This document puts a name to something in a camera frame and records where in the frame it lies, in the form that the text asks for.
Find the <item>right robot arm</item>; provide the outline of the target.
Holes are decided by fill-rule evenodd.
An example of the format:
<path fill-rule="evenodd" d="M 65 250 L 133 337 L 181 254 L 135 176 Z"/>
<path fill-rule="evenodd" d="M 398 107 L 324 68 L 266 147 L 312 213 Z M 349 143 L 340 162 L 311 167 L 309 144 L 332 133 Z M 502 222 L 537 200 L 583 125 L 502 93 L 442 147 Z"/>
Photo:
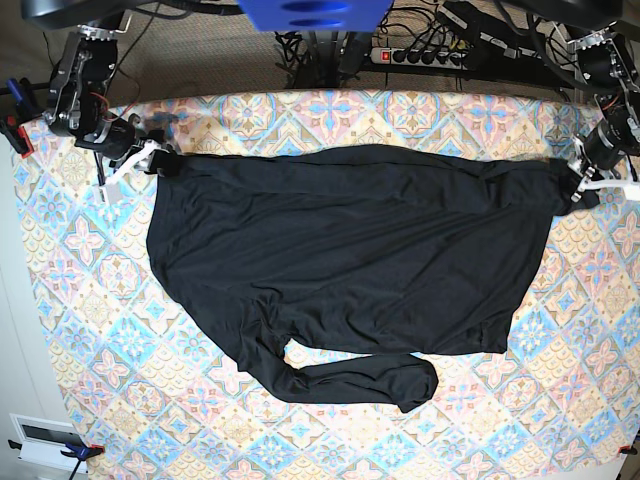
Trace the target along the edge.
<path fill-rule="evenodd" d="M 171 176 L 168 163 L 176 152 L 161 129 L 144 130 L 136 114 L 110 111 L 107 91 L 118 67 L 117 37 L 129 27 L 125 12 L 133 1 L 23 1 L 23 18 L 42 28 L 66 28 L 61 59 L 49 81 L 43 118 L 57 137 L 94 154 L 95 197 L 105 204 L 123 199 L 120 183 L 137 170 Z"/>

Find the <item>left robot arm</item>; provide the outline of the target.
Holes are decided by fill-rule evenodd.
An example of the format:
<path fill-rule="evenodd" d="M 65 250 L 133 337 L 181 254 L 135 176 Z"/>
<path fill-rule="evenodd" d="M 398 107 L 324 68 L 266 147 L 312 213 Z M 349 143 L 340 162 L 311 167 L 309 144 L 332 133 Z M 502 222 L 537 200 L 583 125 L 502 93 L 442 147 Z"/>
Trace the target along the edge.
<path fill-rule="evenodd" d="M 539 58 L 560 80 L 591 95 L 603 118 L 573 143 L 576 157 L 569 167 L 581 177 L 572 200 L 587 191 L 619 189 L 628 201 L 639 200 L 639 174 L 631 162 L 639 155 L 639 72 L 626 40 L 614 29 L 625 12 L 624 1 L 512 1 L 526 13 L 526 28 L 518 28 L 502 1 L 494 3 L 514 33 L 530 38 Z M 562 24 L 566 51 L 574 72 L 553 60 L 549 38 L 538 31 L 541 22 Z"/>

